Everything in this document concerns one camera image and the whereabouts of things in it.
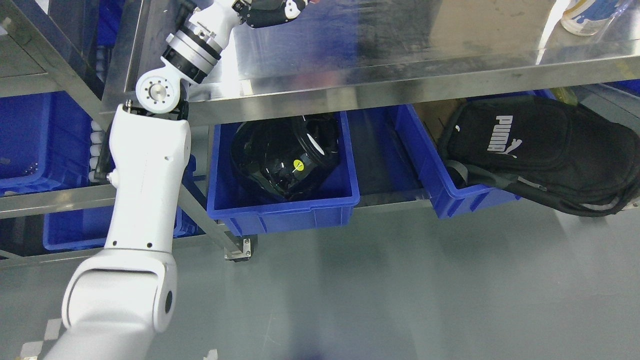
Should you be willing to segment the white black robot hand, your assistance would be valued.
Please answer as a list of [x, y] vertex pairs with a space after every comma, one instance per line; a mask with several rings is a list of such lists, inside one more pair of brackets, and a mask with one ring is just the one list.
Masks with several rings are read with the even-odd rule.
[[301, 14], [300, 0], [277, 0], [273, 8], [259, 8], [252, 0], [235, 0], [234, 11], [250, 28], [266, 28], [293, 22]]

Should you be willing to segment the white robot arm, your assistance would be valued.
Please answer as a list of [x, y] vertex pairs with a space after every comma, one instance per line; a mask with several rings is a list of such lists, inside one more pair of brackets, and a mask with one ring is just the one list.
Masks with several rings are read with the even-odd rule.
[[293, 22], [307, 0], [215, 0], [166, 38], [163, 66], [141, 75], [135, 96], [146, 114], [120, 104], [110, 125], [116, 189], [105, 246], [83, 260], [65, 289], [64, 333], [46, 360], [143, 360], [170, 325], [177, 299], [173, 232], [190, 159], [188, 89], [221, 59], [231, 32]]

